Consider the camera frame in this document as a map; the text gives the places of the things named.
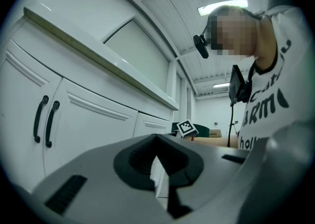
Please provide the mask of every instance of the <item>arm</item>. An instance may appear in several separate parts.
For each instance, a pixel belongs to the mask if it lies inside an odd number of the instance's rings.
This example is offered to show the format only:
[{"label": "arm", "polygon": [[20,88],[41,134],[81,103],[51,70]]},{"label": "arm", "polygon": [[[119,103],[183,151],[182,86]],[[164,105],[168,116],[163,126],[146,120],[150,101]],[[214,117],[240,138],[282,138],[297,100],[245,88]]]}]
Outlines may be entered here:
[{"label": "arm", "polygon": [[[184,137],[184,139],[191,140],[191,136]],[[196,143],[201,143],[201,144],[227,147],[228,138],[227,137],[217,137],[217,138],[195,137],[193,141]],[[230,147],[236,148],[236,149],[238,148],[237,135],[231,135]]]}]

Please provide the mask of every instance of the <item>fluorescent light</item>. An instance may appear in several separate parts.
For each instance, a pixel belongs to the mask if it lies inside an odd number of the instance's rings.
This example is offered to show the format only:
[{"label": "fluorescent light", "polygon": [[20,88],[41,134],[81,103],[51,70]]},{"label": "fluorescent light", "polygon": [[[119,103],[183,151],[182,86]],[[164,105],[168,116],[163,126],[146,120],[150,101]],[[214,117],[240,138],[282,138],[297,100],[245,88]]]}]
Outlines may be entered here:
[{"label": "fluorescent light", "polygon": [[230,83],[223,83],[223,84],[216,84],[213,85],[214,88],[223,88],[223,87],[228,87]]},{"label": "fluorescent light", "polygon": [[239,6],[242,8],[248,7],[247,0],[230,0],[230,1],[221,1],[214,4],[210,4],[207,6],[203,6],[198,8],[198,12],[200,16],[204,16],[210,14],[214,9],[218,8],[221,5],[231,5],[231,6]]}]

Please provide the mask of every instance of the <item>cabinet door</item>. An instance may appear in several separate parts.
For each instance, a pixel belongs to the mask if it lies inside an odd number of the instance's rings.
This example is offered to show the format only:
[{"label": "cabinet door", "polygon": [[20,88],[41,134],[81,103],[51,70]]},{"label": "cabinet door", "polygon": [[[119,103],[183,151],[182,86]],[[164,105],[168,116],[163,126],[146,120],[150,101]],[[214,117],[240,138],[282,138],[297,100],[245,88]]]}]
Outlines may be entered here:
[{"label": "cabinet door", "polygon": [[[11,182],[31,192],[45,178],[44,128],[61,77],[33,59],[12,40],[0,57],[0,158]],[[37,135],[33,135],[39,109]]]},{"label": "cabinet door", "polygon": [[[54,111],[55,102],[59,108]],[[137,111],[105,99],[63,79],[50,107],[53,113],[49,141],[44,146],[48,176],[87,150],[132,138]]]},{"label": "cabinet door", "polygon": [[[134,129],[133,137],[147,135],[147,134],[166,134],[171,132],[171,122],[138,113],[136,127]],[[165,170],[156,157],[152,163],[151,176],[154,180],[155,187],[157,187],[157,196],[159,195],[161,182],[163,181]]]}]

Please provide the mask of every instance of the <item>black cabinet handle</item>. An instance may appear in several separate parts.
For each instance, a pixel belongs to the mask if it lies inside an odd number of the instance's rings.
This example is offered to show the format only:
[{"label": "black cabinet handle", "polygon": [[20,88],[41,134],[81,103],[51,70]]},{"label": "black cabinet handle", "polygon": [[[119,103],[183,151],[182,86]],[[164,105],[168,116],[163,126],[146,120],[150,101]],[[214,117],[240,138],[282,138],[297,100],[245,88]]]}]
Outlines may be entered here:
[{"label": "black cabinet handle", "polygon": [[49,100],[48,96],[43,97],[43,100],[38,105],[38,109],[35,115],[33,135],[34,135],[34,141],[36,143],[40,142],[40,136],[37,135],[37,130],[38,130],[38,125],[39,125],[41,110],[43,109],[43,106],[47,104],[48,100]]},{"label": "black cabinet handle", "polygon": [[57,109],[59,109],[59,106],[60,106],[60,103],[59,103],[59,101],[56,100],[53,104],[53,107],[52,107],[50,113],[49,113],[47,127],[46,127],[46,146],[48,148],[51,148],[51,145],[52,145],[51,141],[49,141],[50,130],[51,130],[51,125],[53,124],[53,118],[54,118],[55,111]]}]

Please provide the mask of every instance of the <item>white t-shirt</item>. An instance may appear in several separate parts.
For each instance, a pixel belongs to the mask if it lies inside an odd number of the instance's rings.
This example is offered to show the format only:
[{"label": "white t-shirt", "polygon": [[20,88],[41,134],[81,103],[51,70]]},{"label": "white t-shirt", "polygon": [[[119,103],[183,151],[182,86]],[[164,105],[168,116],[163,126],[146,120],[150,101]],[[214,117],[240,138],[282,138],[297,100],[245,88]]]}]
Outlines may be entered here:
[{"label": "white t-shirt", "polygon": [[300,8],[290,6],[275,7],[267,15],[278,53],[269,69],[255,68],[238,136],[240,149],[251,150],[255,141],[315,115],[315,47],[307,20]]}]

